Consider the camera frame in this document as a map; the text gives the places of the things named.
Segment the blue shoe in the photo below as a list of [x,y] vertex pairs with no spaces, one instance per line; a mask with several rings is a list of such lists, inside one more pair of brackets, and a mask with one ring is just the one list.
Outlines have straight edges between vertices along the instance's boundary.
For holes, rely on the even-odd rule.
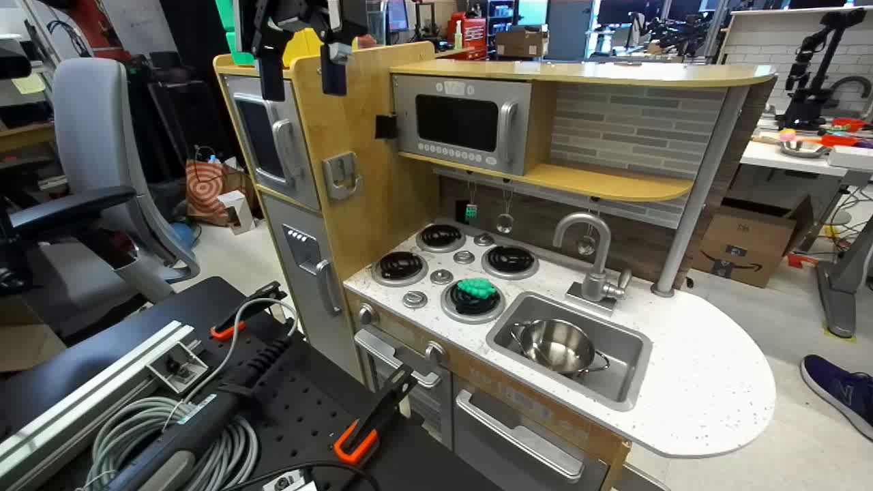
[[846,371],[820,355],[799,363],[802,381],[832,404],[865,440],[873,440],[873,375]]

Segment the silver metal pot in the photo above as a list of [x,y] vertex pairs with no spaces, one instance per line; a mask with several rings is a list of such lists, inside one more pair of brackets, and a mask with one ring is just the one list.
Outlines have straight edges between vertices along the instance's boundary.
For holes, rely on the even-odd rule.
[[518,352],[561,375],[606,371],[611,360],[593,348],[589,333],[566,318],[524,318],[514,324]]

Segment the grey toy sink basin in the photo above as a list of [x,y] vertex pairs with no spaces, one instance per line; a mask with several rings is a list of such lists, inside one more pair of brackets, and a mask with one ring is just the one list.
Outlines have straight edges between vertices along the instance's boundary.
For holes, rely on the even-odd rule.
[[[561,375],[524,358],[514,344],[514,324],[524,318],[566,318],[580,324],[593,341],[593,348],[603,352],[611,360],[611,365],[606,371],[591,371],[584,375]],[[652,341],[643,333],[539,295],[518,295],[491,326],[488,345],[535,367],[551,381],[559,381],[570,392],[589,395],[596,404],[606,404],[619,411],[626,411],[636,404],[652,355]]]

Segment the green toy object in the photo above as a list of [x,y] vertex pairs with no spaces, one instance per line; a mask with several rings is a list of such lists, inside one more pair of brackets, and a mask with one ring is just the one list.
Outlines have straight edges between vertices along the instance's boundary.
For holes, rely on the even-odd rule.
[[462,279],[453,285],[458,303],[486,303],[495,298],[495,285],[486,279]]

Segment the back right stove burner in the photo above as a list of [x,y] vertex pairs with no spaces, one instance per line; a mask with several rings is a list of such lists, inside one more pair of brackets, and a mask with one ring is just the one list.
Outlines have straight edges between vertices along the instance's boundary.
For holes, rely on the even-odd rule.
[[492,246],[486,251],[482,266],[499,279],[525,279],[537,270],[537,258],[520,246]]

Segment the stove burner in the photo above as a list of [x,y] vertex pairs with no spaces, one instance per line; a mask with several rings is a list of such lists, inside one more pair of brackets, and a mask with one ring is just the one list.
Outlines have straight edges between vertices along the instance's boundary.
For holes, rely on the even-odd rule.
[[456,251],[462,246],[462,231],[453,224],[427,224],[416,231],[416,246],[435,254]]
[[486,251],[482,266],[499,279],[525,279],[537,270],[537,258],[520,246],[492,246]]
[[502,305],[505,298],[488,279],[458,279],[441,292],[441,310],[465,324],[495,318]]
[[424,275],[424,258],[412,251],[390,251],[375,266],[372,279],[386,285],[405,285]]

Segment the toy kitchen play set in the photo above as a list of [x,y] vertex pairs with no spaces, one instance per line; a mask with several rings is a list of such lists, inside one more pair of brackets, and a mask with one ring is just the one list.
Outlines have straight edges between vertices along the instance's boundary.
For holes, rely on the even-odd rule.
[[[715,179],[737,165],[773,85],[768,69],[477,63],[427,44],[353,51],[340,93],[326,90],[317,56],[254,69],[217,56],[213,69],[307,341],[356,380],[416,363],[441,442],[486,430],[570,479],[589,457],[621,465],[633,445],[673,457],[723,456],[768,425],[773,380],[764,352],[678,284]],[[267,100],[291,85],[317,210],[255,179],[225,77],[254,77]],[[525,81],[524,171],[404,152],[396,77]],[[563,298],[589,265],[584,225],[551,246],[566,212],[611,225],[611,281],[633,273],[611,314]],[[427,224],[458,225],[462,246],[422,251],[416,231]],[[492,246],[529,249],[537,270],[491,275],[482,257]],[[424,275],[378,284],[372,266],[390,251],[422,257]],[[636,404],[611,408],[491,348],[502,314],[465,324],[441,310],[441,292],[458,279],[492,281],[502,314],[518,295],[539,295],[643,333],[652,355]]]

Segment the back left stove burner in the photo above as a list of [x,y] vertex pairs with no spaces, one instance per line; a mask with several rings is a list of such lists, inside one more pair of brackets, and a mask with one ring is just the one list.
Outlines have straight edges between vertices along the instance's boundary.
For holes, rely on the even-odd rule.
[[453,224],[427,224],[416,231],[416,246],[435,254],[456,251],[462,246],[462,231]]

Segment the front left stove burner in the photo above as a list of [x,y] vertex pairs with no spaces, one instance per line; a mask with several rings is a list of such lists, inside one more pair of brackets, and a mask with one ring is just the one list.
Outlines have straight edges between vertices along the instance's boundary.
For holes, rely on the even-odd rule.
[[372,279],[386,285],[405,285],[424,275],[424,258],[412,251],[390,251],[375,266]]

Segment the front right stove burner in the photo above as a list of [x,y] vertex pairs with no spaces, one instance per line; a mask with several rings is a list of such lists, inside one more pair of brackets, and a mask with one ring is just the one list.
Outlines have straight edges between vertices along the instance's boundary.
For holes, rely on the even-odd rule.
[[441,292],[441,310],[465,324],[495,318],[502,305],[505,298],[488,279],[458,279]]

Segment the orange black clamp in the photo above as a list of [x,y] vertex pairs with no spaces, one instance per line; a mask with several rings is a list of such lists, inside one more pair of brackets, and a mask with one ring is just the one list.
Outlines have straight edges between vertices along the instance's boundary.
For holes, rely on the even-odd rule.
[[363,465],[364,457],[375,450],[378,433],[397,415],[397,404],[416,384],[409,365],[397,365],[372,395],[370,405],[353,416],[330,445],[333,456],[344,465]]

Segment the cardboard box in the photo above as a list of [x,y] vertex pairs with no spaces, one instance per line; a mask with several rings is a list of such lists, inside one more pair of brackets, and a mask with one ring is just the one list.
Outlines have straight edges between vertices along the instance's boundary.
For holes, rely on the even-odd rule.
[[690,265],[708,275],[765,285],[782,257],[802,242],[809,225],[813,205],[806,197],[790,206],[724,199]]

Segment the toy microwave oven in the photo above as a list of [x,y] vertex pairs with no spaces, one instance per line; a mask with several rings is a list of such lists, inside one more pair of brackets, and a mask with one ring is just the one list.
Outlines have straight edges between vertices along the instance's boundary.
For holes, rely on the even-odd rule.
[[404,152],[520,174],[532,86],[525,81],[396,77]]

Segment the grey office chair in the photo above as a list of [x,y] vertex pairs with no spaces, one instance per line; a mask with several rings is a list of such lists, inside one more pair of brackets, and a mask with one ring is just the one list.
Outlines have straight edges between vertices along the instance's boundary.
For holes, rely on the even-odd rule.
[[1,292],[55,305],[169,298],[171,284],[192,279],[198,265],[147,182],[126,66],[61,59],[51,109],[70,194],[1,212]]

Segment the silver toy faucet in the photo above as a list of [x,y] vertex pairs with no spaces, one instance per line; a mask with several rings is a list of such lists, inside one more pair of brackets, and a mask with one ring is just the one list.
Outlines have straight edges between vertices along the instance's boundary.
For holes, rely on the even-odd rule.
[[551,246],[561,249],[573,225],[584,225],[589,231],[589,239],[587,239],[589,265],[584,266],[580,279],[566,285],[563,298],[611,314],[617,303],[623,298],[633,273],[623,270],[617,281],[608,279],[606,265],[611,254],[611,225],[600,216],[566,212],[554,225]]

